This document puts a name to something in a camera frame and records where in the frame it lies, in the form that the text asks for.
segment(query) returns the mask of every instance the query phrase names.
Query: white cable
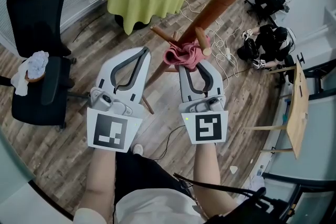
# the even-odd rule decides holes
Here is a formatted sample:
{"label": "white cable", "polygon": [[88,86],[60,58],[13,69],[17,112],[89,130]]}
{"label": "white cable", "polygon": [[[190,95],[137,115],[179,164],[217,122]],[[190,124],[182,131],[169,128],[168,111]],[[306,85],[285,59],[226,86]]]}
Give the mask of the white cable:
{"label": "white cable", "polygon": [[[191,9],[190,4],[188,3],[188,1],[185,0],[184,2],[186,2],[186,3],[188,4],[189,10],[190,10],[191,12],[194,12],[194,13],[200,13],[200,12],[202,11],[202,9],[205,7],[205,5],[204,5],[204,6],[202,7],[201,11],[197,12],[197,11]],[[216,31],[213,31],[212,29],[207,28],[208,30],[210,30],[210,31],[212,31],[212,32],[214,33],[214,35],[213,35],[214,42],[211,44],[212,55],[216,58],[216,62],[217,62],[217,64],[218,64],[218,66],[223,70],[223,72],[224,72],[224,74],[225,74],[225,76],[226,76],[226,79],[227,79],[227,85],[226,85],[226,87],[224,88],[224,90],[226,90],[226,88],[229,86],[230,81],[229,81],[229,78],[228,78],[228,76],[227,76],[227,74],[226,74],[224,68],[221,67],[221,65],[219,64],[219,61],[224,62],[225,59],[227,59],[227,60],[234,66],[234,67],[233,67],[233,74],[235,75],[236,78],[239,77],[238,62],[237,62],[236,57],[235,57],[233,54],[231,54],[231,52],[230,52],[230,55],[229,55],[229,56],[227,55],[227,53],[228,53],[228,51],[227,51],[227,49],[228,49],[227,40],[228,40],[228,38],[229,38],[230,36],[233,36],[233,35],[234,35],[234,34],[241,28],[241,26],[243,25],[243,20],[244,20],[244,10],[245,10],[245,5],[244,5],[244,7],[243,7],[242,21],[241,21],[241,23],[240,23],[240,26],[239,26],[239,27],[238,27],[238,28],[237,28],[231,35],[229,35],[224,41],[223,41],[222,38],[217,34],[217,31],[221,28],[220,26],[224,24],[224,22],[223,22],[223,20],[222,20],[221,17],[218,17],[218,18],[222,21],[221,23],[219,23],[217,20],[215,20],[215,22],[216,22],[216,24],[217,24],[217,26],[218,26],[218,29],[217,29]],[[193,20],[191,20],[190,18],[188,18],[188,17],[182,12],[181,9],[180,9],[180,12],[181,12],[181,14],[183,15],[183,17],[187,18],[187,19],[190,20],[191,22],[193,21]],[[215,36],[217,36],[217,37],[219,38],[219,41],[216,42]],[[218,54],[214,54],[214,53],[213,53],[213,51],[214,51],[213,46],[215,46],[215,47],[218,49],[218,51],[219,51]],[[233,57],[233,58],[235,59],[236,64],[235,64],[234,62],[231,61],[231,57]]]}

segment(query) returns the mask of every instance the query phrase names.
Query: hand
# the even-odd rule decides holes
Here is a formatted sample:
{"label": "hand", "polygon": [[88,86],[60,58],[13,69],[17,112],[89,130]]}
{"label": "hand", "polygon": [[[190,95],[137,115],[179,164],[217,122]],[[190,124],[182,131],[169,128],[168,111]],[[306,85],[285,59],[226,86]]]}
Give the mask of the hand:
{"label": "hand", "polygon": [[256,69],[265,68],[266,65],[265,60],[252,60],[252,63]]}
{"label": "hand", "polygon": [[247,31],[244,31],[242,34],[242,39],[247,40],[253,35],[253,31],[251,29],[248,29]]}

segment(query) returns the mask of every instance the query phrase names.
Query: shoe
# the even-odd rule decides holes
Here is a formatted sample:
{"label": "shoe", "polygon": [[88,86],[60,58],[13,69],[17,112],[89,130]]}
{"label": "shoe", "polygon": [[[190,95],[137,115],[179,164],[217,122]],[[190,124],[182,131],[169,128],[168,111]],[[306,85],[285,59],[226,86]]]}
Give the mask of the shoe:
{"label": "shoe", "polygon": [[143,146],[141,144],[135,144],[132,150],[133,154],[143,155]]}

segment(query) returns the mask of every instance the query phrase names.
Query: white shirt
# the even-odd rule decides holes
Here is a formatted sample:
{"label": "white shirt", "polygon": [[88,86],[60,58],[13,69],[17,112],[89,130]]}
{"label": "white shirt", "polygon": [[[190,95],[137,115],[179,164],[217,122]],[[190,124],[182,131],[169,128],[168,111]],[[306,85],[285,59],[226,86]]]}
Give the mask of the white shirt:
{"label": "white shirt", "polygon": [[[190,197],[174,189],[138,189],[127,194],[116,205],[119,224],[202,224],[205,221],[196,211]],[[74,224],[106,224],[104,218],[88,208],[80,208]]]}

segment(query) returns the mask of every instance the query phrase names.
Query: wooden floor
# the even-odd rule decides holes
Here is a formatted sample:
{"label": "wooden floor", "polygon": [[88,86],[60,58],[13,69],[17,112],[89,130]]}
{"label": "wooden floor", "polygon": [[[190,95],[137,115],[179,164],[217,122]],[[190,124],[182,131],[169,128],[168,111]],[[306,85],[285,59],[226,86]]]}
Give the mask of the wooden floor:
{"label": "wooden floor", "polygon": [[[191,9],[200,10],[209,0],[187,1]],[[238,0],[222,15],[224,24],[218,34],[223,39],[240,25],[243,7],[244,0]],[[256,19],[246,13],[248,8],[246,4],[241,29],[257,26]],[[186,3],[182,10],[191,19],[196,17],[195,13],[189,11]],[[155,17],[151,24],[154,23],[168,34],[172,35],[174,31],[178,31],[181,35],[190,21],[181,14],[175,14],[167,15],[165,19]],[[83,28],[83,32],[74,41]],[[217,29],[216,23],[211,25],[211,29]],[[241,34],[242,30],[238,30],[227,41],[234,54],[242,45]],[[147,46],[152,54],[149,70],[151,75],[161,62],[163,51],[168,48],[168,44],[151,32],[149,27],[135,31],[130,36],[126,35],[115,23],[113,15],[107,13],[106,5],[72,25],[63,33],[62,39],[72,50],[72,56],[77,57],[77,64],[71,69],[71,77],[76,83],[72,91],[79,93],[91,89],[102,64],[119,52],[132,47]],[[0,47],[0,74],[11,77],[16,72],[20,60],[4,47]],[[213,56],[209,61],[223,73]],[[232,66],[227,61],[222,64],[230,76],[233,73]],[[238,65],[240,71],[250,67],[240,59]],[[119,77],[123,79],[129,74],[130,69],[126,68]],[[192,76],[200,88],[200,76]],[[244,131],[243,126],[272,123],[279,97],[279,91],[275,89],[275,77],[266,76],[265,71],[249,69],[239,74],[239,78],[231,77],[229,80],[229,86],[225,90],[225,109],[229,111],[227,142],[217,145],[224,185],[240,187],[259,156],[268,131]],[[36,175],[37,185],[60,206],[74,213],[85,189],[86,174],[93,151],[87,147],[86,140],[87,104],[70,98],[66,115],[67,128],[58,133],[55,127],[32,126],[14,120],[10,111],[12,92],[11,88],[0,87],[0,124],[3,132]],[[177,126],[183,125],[177,109],[182,102],[178,74],[164,74],[146,89],[144,94],[155,114],[147,113],[144,116],[145,120],[134,142],[144,146],[144,156],[158,158],[165,149],[168,134]],[[158,163],[171,174],[176,172],[192,178],[194,153],[195,146],[190,143],[183,127],[171,135],[167,154]],[[238,167],[234,175],[229,169],[231,165]]]}

